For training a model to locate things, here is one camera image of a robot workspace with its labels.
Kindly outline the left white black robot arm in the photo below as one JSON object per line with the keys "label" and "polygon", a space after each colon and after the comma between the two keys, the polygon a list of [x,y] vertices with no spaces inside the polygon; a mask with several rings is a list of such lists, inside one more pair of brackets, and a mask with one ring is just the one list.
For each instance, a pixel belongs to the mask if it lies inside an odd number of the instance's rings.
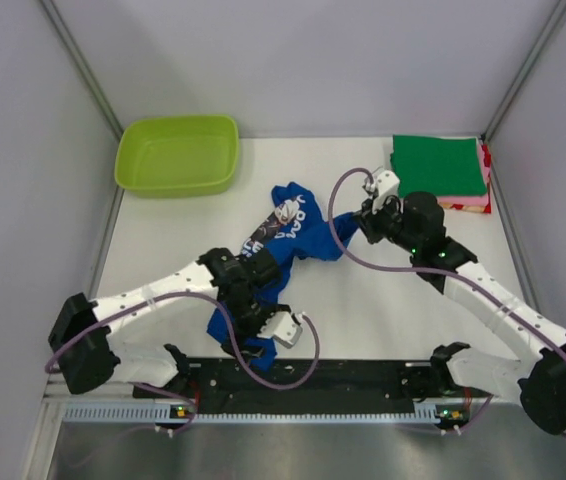
{"label": "left white black robot arm", "polygon": [[48,338],[53,362],[73,395],[114,381],[144,383],[179,396],[190,382],[185,354],[171,344],[143,346],[133,338],[177,317],[187,301],[209,297],[226,308],[232,321],[235,339],[225,346],[238,346],[244,359],[264,358],[262,340],[291,348],[302,333],[297,316],[289,306],[259,297],[281,277],[266,250],[246,257],[214,248],[171,275],[119,295],[95,300],[73,295]]}

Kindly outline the blue printed t shirt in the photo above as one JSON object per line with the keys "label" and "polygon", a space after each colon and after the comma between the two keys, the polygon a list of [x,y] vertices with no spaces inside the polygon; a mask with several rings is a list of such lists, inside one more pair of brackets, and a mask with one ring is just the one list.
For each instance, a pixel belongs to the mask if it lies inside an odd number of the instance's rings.
{"label": "blue printed t shirt", "polygon": [[[271,198],[274,210],[240,248],[240,254],[246,257],[266,249],[279,266],[280,279],[273,281],[256,295],[262,304],[278,303],[281,292],[290,280],[295,259],[336,261],[343,255],[310,190],[290,182],[287,186],[273,187]],[[333,223],[339,239],[344,246],[348,246],[358,230],[354,213],[338,215],[334,217]],[[209,320],[207,333],[225,350],[229,349],[230,355],[234,354],[226,322],[218,309]],[[244,345],[257,349],[257,358],[251,361],[252,366],[262,371],[267,371],[272,366],[277,355],[273,339],[250,338],[244,341]]]}

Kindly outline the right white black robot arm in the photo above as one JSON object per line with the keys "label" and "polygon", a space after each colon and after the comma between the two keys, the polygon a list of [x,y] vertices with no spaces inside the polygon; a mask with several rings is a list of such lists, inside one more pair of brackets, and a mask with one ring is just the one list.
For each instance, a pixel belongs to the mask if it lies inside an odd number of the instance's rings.
{"label": "right white black robot arm", "polygon": [[462,342],[437,347],[429,380],[439,394],[482,390],[523,408],[551,435],[566,431],[566,329],[548,320],[490,275],[477,256],[448,236],[430,193],[365,200],[355,219],[369,243],[402,248],[425,282],[471,312],[513,352],[511,359]]}

